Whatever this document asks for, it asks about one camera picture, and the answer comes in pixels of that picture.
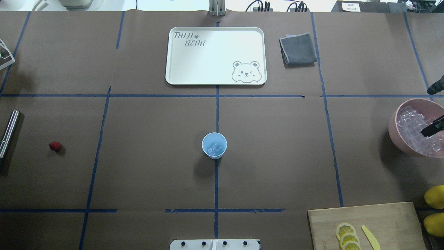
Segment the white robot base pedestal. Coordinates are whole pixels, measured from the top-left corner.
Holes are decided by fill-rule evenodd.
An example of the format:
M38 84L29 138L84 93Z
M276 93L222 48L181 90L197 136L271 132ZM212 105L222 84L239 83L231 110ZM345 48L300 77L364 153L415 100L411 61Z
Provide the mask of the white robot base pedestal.
M170 250L260 250L256 239L181 239L173 240Z

